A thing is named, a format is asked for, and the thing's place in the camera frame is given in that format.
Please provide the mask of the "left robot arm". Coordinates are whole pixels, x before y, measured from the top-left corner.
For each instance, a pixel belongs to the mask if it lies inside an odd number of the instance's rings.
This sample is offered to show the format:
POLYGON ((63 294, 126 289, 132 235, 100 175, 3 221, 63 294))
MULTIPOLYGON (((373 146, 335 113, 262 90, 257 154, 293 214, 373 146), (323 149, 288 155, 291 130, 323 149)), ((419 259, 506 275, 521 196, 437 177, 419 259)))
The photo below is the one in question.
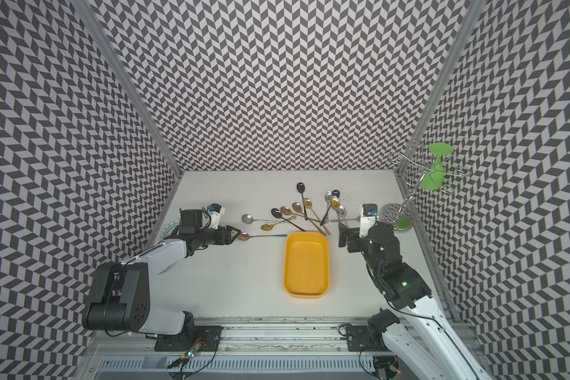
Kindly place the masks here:
POLYGON ((211 204, 206 208, 180 211, 172 232, 145 252, 122 262, 101 264, 92 276, 85 298, 82 325, 102 330, 111 337, 123 333, 159 336, 190 335, 193 316, 151 304, 151 291, 160 275, 175 264, 210 245, 230 245, 242 231, 222 226, 225 208, 211 204))

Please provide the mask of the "green plastic goblet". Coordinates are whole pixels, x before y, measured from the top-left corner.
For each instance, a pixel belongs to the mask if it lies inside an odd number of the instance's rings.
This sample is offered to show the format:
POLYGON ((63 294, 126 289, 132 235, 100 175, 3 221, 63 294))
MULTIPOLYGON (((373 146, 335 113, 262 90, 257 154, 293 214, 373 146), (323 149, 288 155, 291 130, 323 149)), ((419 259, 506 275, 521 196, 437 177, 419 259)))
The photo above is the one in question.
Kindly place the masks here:
POLYGON ((412 159, 402 155, 408 163, 413 163, 413 165, 421 169, 421 176, 412 189, 408 191, 407 196, 393 218, 393 227, 396 231, 408 231, 412 228, 413 221, 406 213, 419 189, 439 190, 445 178, 449 176, 443 166, 443 157, 452 155, 454 147, 445 142, 435 142, 430 145, 429 152, 432 154, 432 158, 426 165, 417 164, 412 159))

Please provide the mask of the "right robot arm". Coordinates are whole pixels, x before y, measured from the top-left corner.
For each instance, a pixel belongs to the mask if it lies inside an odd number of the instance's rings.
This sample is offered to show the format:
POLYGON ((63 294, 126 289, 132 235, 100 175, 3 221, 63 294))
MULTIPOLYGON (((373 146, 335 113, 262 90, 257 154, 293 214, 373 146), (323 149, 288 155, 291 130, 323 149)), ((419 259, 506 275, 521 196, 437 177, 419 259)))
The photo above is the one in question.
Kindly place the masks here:
POLYGON ((376 348, 392 351, 419 379, 492 378, 454 331, 432 289, 403 261, 392 226, 338 227, 339 247, 362 254, 389 307, 367 321, 376 348))

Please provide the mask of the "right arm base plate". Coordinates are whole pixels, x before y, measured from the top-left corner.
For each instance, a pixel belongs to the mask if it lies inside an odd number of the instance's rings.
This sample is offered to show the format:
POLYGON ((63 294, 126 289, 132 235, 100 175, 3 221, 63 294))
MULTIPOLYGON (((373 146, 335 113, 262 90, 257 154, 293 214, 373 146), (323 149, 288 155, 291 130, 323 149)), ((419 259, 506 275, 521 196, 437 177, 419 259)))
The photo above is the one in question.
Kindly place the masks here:
POLYGON ((369 331, 367 326, 345 326, 345 340, 348 351, 386 351, 382 337, 375 331, 369 331))

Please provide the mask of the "aluminium rail frame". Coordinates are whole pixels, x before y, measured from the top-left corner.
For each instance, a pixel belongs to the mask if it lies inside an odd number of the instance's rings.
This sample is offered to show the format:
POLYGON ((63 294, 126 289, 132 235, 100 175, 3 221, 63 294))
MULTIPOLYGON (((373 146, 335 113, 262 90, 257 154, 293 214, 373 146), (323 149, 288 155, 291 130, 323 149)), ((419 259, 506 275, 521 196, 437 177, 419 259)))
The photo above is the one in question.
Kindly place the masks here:
POLYGON ((392 351, 348 351, 345 326, 362 318, 200 318, 223 326, 216 351, 157 352, 157 335, 96 336, 75 379, 414 379, 392 351))

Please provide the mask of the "ornate gold small spoon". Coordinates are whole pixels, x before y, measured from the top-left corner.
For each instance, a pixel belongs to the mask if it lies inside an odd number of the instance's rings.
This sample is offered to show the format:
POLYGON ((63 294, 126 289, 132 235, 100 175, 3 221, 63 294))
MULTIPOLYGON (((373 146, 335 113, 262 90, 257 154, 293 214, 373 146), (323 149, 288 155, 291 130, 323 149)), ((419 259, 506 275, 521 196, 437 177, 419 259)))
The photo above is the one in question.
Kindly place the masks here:
MULTIPOLYGON (((291 221, 295 220, 296 218, 297 218, 297 216, 289 216, 289 217, 288 217, 288 219, 291 220, 291 221)), ((285 221, 283 221, 283 220, 279 220, 279 221, 276 221, 276 223, 264 223, 264 224, 261 226, 261 230, 262 230, 262 231, 272 231, 275 226, 277 226, 277 225, 279 225, 279 224, 282 224, 282 223, 284 223, 284 222, 285 222, 285 221)))

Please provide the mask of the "gold bowl ornate spoon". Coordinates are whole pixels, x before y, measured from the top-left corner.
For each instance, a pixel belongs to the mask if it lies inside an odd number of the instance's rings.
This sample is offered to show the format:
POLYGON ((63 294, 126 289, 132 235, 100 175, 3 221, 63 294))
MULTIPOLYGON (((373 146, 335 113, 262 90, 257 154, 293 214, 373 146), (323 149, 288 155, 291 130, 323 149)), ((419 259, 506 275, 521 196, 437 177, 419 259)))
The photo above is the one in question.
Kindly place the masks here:
POLYGON ((340 200, 337 196, 332 196, 331 207, 336 212, 337 218, 340 219, 340 200))

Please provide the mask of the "yellow storage box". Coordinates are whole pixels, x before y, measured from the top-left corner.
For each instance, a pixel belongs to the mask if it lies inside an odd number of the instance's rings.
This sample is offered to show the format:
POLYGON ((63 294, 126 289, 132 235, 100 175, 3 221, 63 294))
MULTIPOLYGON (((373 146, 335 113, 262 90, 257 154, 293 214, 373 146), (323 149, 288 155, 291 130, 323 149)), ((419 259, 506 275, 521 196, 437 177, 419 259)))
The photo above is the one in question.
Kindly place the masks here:
POLYGON ((286 243, 283 288, 301 299, 323 297, 330 287, 329 243, 315 232, 296 232, 286 243))

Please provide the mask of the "silver spoon left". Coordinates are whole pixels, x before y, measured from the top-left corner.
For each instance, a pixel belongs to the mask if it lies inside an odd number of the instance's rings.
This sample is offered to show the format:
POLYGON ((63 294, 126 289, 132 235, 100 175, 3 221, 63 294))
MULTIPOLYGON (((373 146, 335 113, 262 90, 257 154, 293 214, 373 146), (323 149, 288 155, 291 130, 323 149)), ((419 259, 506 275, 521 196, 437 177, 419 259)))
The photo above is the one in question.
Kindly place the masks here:
POLYGON ((262 222, 262 223, 276 223, 275 220, 271 220, 271 219, 264 219, 264 218, 255 218, 253 217, 251 214, 244 214, 242 215, 241 218, 242 222, 245 224, 252 224, 255 222, 262 222))

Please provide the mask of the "silver spoon upright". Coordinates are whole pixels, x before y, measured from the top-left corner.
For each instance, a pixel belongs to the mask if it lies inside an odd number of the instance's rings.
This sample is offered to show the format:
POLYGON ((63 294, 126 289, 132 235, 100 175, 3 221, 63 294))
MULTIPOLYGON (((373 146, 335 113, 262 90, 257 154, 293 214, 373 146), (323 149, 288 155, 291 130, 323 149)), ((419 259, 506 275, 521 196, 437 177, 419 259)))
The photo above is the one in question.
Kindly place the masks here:
POLYGON ((328 192, 326 193, 326 196, 325 196, 325 200, 326 200, 326 213, 325 213, 325 215, 324 215, 324 220, 328 220, 328 219, 329 219, 329 210, 331 209, 332 197, 333 197, 333 195, 332 195, 331 191, 328 191, 328 192))

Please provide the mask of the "rose gold spoon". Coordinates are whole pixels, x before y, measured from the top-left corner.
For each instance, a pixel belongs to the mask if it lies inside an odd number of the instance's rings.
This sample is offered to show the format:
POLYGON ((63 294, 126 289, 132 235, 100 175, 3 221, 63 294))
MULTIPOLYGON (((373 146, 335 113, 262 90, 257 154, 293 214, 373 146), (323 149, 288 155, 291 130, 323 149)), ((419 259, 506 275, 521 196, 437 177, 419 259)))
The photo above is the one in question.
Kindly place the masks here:
POLYGON ((305 219, 309 220, 309 221, 313 224, 313 226, 314 226, 321 234, 323 234, 324 236, 327 235, 326 232, 324 232, 323 229, 321 229, 320 226, 318 226, 318 224, 315 223, 315 220, 314 220, 314 219, 311 219, 310 217, 307 217, 307 216, 304 214, 304 211, 302 210, 302 205, 301 205, 300 203, 294 202, 294 203, 292 204, 292 208, 293 208, 293 211, 296 212, 299 216, 303 216, 305 219))

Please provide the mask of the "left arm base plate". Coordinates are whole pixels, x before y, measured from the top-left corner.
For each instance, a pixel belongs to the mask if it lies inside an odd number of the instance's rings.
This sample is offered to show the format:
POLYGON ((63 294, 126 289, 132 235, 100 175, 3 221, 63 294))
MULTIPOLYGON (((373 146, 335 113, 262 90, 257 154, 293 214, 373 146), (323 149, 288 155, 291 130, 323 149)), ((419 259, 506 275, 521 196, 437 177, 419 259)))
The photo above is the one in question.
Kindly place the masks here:
POLYGON ((200 326, 194 332, 182 332, 177 335, 159 335, 155 342, 156 352, 188 352, 198 340, 202 343, 201 351, 215 352, 221 341, 223 326, 200 326))

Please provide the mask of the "silver spoon ornate handle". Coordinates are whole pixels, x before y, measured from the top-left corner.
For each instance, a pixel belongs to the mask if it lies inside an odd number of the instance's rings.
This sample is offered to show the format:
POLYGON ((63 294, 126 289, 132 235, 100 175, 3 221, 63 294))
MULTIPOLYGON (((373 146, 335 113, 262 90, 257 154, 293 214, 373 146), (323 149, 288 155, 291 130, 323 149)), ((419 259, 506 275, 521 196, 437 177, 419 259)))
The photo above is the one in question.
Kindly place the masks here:
POLYGON ((347 212, 343 205, 340 205, 338 207, 337 214, 338 214, 339 223, 343 224, 344 226, 348 226, 348 223, 346 221, 347 212))

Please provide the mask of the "silver spoon far right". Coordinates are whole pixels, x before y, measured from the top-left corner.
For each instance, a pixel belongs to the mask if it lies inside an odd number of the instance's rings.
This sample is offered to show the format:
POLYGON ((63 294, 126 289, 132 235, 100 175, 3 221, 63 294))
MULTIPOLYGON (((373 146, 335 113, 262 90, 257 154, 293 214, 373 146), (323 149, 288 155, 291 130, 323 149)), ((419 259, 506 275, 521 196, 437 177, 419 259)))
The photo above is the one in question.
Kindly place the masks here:
POLYGON ((341 219, 334 219, 334 220, 330 220, 330 223, 337 223, 337 222, 349 222, 349 221, 357 221, 359 222, 360 220, 360 216, 356 217, 356 218, 341 218, 341 219))

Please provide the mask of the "purple spoon right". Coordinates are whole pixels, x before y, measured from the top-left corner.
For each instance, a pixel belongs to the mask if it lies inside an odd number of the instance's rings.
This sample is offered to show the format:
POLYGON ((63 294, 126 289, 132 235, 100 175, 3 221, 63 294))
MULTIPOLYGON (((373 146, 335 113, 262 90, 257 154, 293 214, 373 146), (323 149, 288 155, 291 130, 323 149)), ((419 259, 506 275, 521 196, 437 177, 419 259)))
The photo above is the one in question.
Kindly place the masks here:
POLYGON ((329 191, 326 193, 325 196, 325 201, 327 204, 327 208, 326 208, 326 213, 324 214, 320 225, 323 226, 325 225, 328 221, 329 221, 329 211, 333 208, 332 207, 332 200, 333 198, 339 198, 340 197, 340 191, 338 189, 334 189, 333 191, 329 191))

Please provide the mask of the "purple spoon long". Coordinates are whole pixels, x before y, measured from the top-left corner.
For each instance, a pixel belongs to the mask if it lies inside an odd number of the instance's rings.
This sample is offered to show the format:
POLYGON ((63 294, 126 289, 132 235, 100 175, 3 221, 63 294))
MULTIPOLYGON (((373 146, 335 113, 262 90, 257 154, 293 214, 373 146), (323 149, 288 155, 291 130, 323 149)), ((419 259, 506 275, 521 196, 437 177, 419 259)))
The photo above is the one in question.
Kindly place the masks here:
POLYGON ((306 209, 306 206, 304 204, 304 199, 305 199, 304 192, 305 192, 306 187, 305 187, 304 183, 299 182, 299 183, 297 183, 296 188, 297 188, 298 193, 302 197, 302 210, 303 210, 303 214, 305 216, 305 220, 308 220, 307 209, 306 209))

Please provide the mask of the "chrome cup holder rack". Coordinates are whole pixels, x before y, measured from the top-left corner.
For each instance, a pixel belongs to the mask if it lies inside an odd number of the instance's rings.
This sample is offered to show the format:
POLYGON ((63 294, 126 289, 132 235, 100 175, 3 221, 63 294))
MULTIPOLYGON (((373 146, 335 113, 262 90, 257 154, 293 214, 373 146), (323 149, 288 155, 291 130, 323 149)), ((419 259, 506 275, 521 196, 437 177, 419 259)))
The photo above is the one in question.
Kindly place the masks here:
POLYGON ((445 142, 435 142, 429 146, 430 159, 428 164, 420 164, 413 161, 406 154, 402 154, 402 158, 406 163, 411 164, 420 170, 420 176, 415 184, 407 191, 401 204, 390 203, 380 209, 378 219, 380 222, 389 224, 397 232, 406 232, 412 229, 413 220, 409 215, 410 207, 419 191, 445 191, 446 180, 462 179, 468 177, 469 174, 462 169, 461 171, 447 172, 444 165, 444 158, 453 155, 454 147, 445 142))

